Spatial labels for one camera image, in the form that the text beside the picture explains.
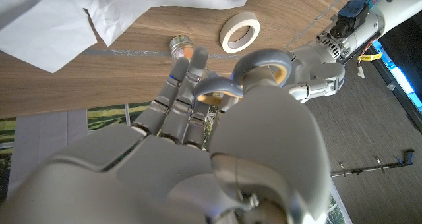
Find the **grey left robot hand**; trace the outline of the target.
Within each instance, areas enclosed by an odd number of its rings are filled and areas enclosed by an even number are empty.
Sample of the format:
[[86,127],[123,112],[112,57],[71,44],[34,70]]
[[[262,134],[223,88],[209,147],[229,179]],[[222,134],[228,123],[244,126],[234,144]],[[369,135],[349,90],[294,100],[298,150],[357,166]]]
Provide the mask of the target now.
[[339,44],[327,36],[291,50],[292,69],[284,87],[301,103],[337,94],[346,73],[344,64],[338,62],[340,53]]

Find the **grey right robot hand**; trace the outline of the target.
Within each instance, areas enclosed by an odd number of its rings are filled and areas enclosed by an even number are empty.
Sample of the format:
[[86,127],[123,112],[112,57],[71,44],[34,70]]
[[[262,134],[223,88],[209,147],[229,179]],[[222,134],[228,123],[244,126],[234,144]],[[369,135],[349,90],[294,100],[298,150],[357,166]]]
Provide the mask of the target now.
[[207,50],[178,59],[131,125],[57,152],[1,205],[2,223],[324,223],[330,165],[318,123],[262,49],[233,78]]

